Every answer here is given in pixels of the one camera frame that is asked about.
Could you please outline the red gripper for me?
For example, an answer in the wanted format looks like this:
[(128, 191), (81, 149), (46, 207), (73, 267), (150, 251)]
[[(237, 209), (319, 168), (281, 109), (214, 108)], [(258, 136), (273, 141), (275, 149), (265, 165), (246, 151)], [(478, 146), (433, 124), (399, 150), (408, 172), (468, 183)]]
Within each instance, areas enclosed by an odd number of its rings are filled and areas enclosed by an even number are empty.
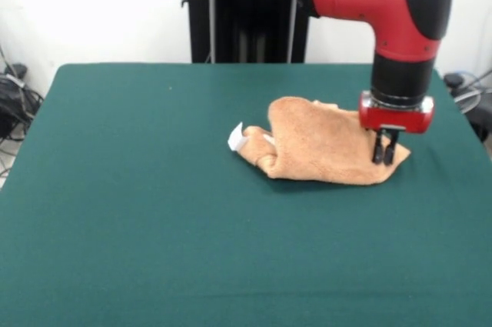
[[(392, 165), (395, 149), (399, 138), (399, 131), (412, 134), (425, 133), (434, 117), (434, 99), (425, 96), (415, 108), (389, 108), (376, 103), (371, 96), (361, 96), (358, 114), (361, 126), (377, 130), (375, 135), (372, 162), (383, 162)], [(384, 151), (382, 138), (384, 129), (389, 134), (390, 141)]]

